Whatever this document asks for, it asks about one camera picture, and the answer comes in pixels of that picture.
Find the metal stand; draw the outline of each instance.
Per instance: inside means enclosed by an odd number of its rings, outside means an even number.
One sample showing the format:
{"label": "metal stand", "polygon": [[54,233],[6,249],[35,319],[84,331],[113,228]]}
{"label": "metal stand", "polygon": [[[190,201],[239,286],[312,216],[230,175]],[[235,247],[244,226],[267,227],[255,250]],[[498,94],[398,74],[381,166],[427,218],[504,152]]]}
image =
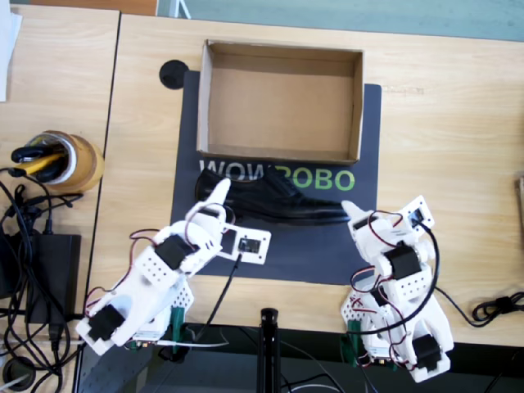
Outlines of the metal stand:
{"label": "metal stand", "polygon": [[262,309],[259,332],[256,393],[278,393],[280,389],[280,332],[278,310]]}

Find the black leather shoe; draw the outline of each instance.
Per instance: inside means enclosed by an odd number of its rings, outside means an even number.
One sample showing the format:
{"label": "black leather shoe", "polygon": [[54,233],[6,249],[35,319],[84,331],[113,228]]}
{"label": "black leather shoe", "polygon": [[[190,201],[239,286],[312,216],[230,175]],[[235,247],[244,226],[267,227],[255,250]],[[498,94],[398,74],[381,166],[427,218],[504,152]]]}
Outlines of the black leather shoe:
{"label": "black leather shoe", "polygon": [[[224,176],[204,169],[196,181],[195,197],[205,200]],[[338,202],[304,196],[283,172],[270,166],[252,181],[232,180],[225,205],[238,216],[290,225],[329,225],[349,221]]]}

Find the wooden desk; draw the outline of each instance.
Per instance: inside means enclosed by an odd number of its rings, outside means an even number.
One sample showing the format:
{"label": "wooden desk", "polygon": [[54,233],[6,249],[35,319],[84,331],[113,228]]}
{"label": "wooden desk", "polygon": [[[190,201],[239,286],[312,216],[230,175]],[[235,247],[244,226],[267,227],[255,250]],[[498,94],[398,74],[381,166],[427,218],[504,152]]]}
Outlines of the wooden desk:
{"label": "wooden desk", "polygon": [[[123,16],[120,26],[91,287],[125,272],[129,233],[169,224],[183,92],[165,88],[158,72],[172,59],[199,70],[206,38],[367,51],[366,82],[383,87],[378,205],[396,210],[426,197],[442,254],[439,285],[464,309],[522,289],[513,180],[524,169],[524,43],[145,16]],[[194,277],[190,321],[208,318],[225,281]],[[255,326],[271,306],[282,328],[343,332],[348,291],[235,278],[215,322]],[[524,346],[521,315],[473,329],[437,296],[456,341]]]}
{"label": "wooden desk", "polygon": [[[10,157],[15,147],[47,129],[75,133],[104,147],[119,12],[35,6],[13,6],[11,9],[24,19],[11,61],[7,102],[0,103],[2,167],[12,165]],[[6,174],[2,181],[11,191],[20,183]],[[29,187],[29,190],[34,195],[42,194],[37,187]],[[77,313],[81,313],[85,299],[97,197],[98,187],[95,187],[75,202],[74,209],[53,211],[55,233],[82,235]],[[7,198],[2,194],[0,209],[4,211],[7,206]],[[72,323],[70,328],[76,337],[74,325]],[[2,334],[5,327],[5,321],[0,319]],[[23,331],[21,329],[20,334],[25,337]],[[47,339],[47,329],[41,339]],[[50,350],[47,356],[52,359]],[[74,374],[73,361],[64,369],[63,391],[71,391]],[[55,391],[55,388],[56,378],[53,377],[38,391]]]}

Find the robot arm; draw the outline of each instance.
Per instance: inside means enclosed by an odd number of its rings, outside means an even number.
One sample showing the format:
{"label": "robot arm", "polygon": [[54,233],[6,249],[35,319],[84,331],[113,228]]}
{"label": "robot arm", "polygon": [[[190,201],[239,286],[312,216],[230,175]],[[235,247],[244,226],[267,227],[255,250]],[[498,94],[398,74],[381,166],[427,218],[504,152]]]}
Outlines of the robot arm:
{"label": "robot arm", "polygon": [[[103,296],[76,327],[77,333],[103,355],[113,345],[123,346],[155,318],[169,314],[183,292],[186,280],[198,273],[217,255],[242,262],[263,264],[271,234],[226,223],[225,197],[231,181],[222,180],[206,201],[196,203],[185,220],[161,229],[134,261],[127,277]],[[222,251],[227,230],[236,233],[233,252]],[[191,302],[182,303],[188,309]],[[160,339],[167,324],[152,339]]]}
{"label": "robot arm", "polygon": [[[342,306],[346,323],[360,321],[363,331],[388,328],[420,306],[433,278],[428,262],[435,249],[428,240],[419,241],[434,220],[420,196],[401,211],[362,211],[344,201],[351,217],[350,234],[374,275],[352,283],[354,290]],[[406,367],[416,382],[449,370],[445,352],[453,349],[449,323],[436,298],[431,295],[422,310],[408,322],[380,335],[363,335],[370,361],[391,360]]]}

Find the cardboard box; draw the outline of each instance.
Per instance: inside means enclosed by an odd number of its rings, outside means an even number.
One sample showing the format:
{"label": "cardboard box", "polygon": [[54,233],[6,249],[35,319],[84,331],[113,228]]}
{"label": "cardboard box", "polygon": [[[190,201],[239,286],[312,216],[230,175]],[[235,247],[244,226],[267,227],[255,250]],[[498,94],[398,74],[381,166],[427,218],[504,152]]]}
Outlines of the cardboard box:
{"label": "cardboard box", "polygon": [[197,150],[204,156],[353,164],[364,53],[207,41]]}

